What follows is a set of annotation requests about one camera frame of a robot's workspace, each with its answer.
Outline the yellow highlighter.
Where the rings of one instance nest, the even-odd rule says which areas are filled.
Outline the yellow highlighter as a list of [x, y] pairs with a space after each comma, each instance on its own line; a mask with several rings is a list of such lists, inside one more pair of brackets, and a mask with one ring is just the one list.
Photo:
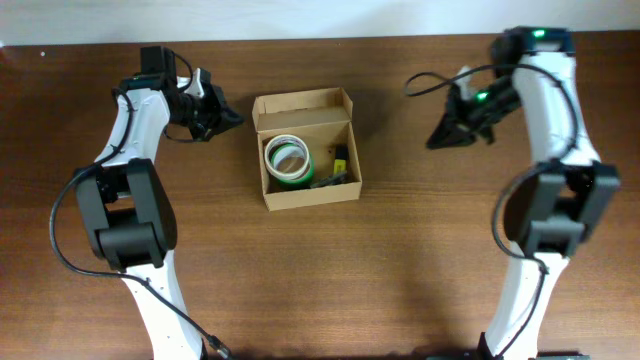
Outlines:
[[335, 148], [335, 157], [333, 162], [333, 174], [337, 175], [347, 171], [347, 162], [349, 159], [349, 150], [347, 145], [338, 145]]

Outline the black marker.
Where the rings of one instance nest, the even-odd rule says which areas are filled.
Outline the black marker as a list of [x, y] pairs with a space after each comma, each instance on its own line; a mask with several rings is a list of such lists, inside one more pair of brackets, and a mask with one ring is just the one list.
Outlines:
[[327, 186], [334, 186], [334, 185], [340, 185], [340, 184], [344, 184], [346, 182], [346, 178], [347, 178], [347, 172], [346, 171], [342, 171], [342, 172], [338, 172], [335, 173], [329, 177], [323, 178], [321, 180], [318, 180], [314, 183], [312, 183], [310, 185], [311, 189], [317, 189], [317, 188], [322, 188], [322, 187], [327, 187]]

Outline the cardboard box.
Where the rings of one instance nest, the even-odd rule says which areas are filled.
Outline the cardboard box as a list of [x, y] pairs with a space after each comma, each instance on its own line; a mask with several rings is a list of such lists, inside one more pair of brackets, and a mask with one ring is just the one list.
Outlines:
[[[363, 178], [352, 125], [353, 102], [340, 88], [327, 88], [259, 96], [252, 118], [257, 134], [262, 194], [270, 211], [357, 200]], [[267, 170], [264, 149], [275, 136], [289, 134], [308, 146], [314, 175], [308, 187], [283, 187]], [[349, 159], [344, 184], [311, 189], [310, 185], [333, 175], [335, 148], [347, 145]]]

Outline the green tape roll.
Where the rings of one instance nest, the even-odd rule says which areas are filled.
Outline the green tape roll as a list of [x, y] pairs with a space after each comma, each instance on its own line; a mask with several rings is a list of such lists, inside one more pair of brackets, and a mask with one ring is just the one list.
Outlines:
[[314, 162], [303, 148], [294, 144], [279, 146], [271, 155], [275, 179], [285, 188], [308, 187], [314, 175]]

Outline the white tape roll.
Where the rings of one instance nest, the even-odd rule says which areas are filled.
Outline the white tape roll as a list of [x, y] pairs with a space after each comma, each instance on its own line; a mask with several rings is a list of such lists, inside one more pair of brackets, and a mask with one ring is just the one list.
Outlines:
[[[273, 137], [264, 149], [265, 165], [277, 180], [297, 183], [311, 177], [314, 170], [313, 159], [307, 144], [295, 135], [282, 134]], [[297, 158], [302, 164], [294, 170], [280, 170], [282, 163]]]

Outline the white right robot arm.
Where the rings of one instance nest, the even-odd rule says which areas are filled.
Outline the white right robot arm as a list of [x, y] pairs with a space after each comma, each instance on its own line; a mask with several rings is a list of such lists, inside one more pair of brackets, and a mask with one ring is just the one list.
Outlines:
[[537, 359], [553, 289], [593, 233], [621, 181], [591, 144], [575, 85], [575, 46], [564, 28], [518, 26], [491, 45], [495, 80], [479, 91], [464, 67], [443, 79], [447, 101], [431, 150], [495, 140], [493, 127], [523, 109], [532, 165], [501, 191], [491, 231], [509, 258], [499, 304], [473, 359]]

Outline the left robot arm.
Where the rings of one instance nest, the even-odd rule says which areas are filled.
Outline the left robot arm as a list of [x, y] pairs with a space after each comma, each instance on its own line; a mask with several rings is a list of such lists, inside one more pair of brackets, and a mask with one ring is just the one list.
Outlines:
[[155, 159], [169, 126], [188, 130], [189, 142], [207, 142], [243, 123], [208, 71], [177, 73], [182, 56], [164, 46], [144, 47], [141, 68], [112, 93], [117, 117], [103, 151], [71, 185], [94, 255], [105, 275], [124, 282], [148, 333], [156, 359], [205, 359], [231, 350], [193, 320], [178, 283], [175, 213]]

